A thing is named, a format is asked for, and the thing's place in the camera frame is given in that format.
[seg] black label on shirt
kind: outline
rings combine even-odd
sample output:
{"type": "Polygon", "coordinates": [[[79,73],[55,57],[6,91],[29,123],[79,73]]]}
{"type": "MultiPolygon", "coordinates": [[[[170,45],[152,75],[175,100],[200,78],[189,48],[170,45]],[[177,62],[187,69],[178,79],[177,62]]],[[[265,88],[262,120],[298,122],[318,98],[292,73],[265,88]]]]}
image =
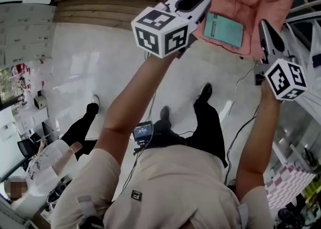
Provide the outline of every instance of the black label on shirt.
{"type": "Polygon", "coordinates": [[[139,191],[133,190],[133,191],[131,192],[131,198],[132,198],[132,199],[141,201],[141,196],[142,196],[142,193],[139,192],[139,191]]]}

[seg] white tiled floor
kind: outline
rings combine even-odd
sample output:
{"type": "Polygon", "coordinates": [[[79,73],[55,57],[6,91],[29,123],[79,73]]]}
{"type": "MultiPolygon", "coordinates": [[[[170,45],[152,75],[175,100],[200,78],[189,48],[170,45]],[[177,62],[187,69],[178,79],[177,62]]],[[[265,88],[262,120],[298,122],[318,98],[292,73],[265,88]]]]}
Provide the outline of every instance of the white tiled floor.
{"type": "MultiPolygon", "coordinates": [[[[54,72],[47,82],[44,94],[53,125],[60,134],[85,113],[92,94],[101,101],[101,112],[95,118],[87,138],[97,138],[103,115],[111,102],[126,86],[144,62],[144,52],[139,49],[131,32],[93,25],[57,24],[54,45],[54,72]]],[[[220,112],[228,100],[234,99],[237,80],[252,67],[253,61],[241,60],[223,49],[197,41],[180,60],[175,60],[156,93],[152,119],[159,119],[164,105],[172,109],[173,130],[183,133],[194,131],[197,125],[193,103],[205,82],[213,84],[209,103],[220,112]]],[[[253,85],[253,74],[238,87],[236,104],[225,132],[227,150],[238,129],[252,116],[260,98],[259,88],[253,85]]],[[[251,126],[245,128],[235,142],[230,154],[235,176],[241,150],[251,126]]],[[[134,157],[129,151],[123,163],[120,184],[132,168],[134,157]]]]}

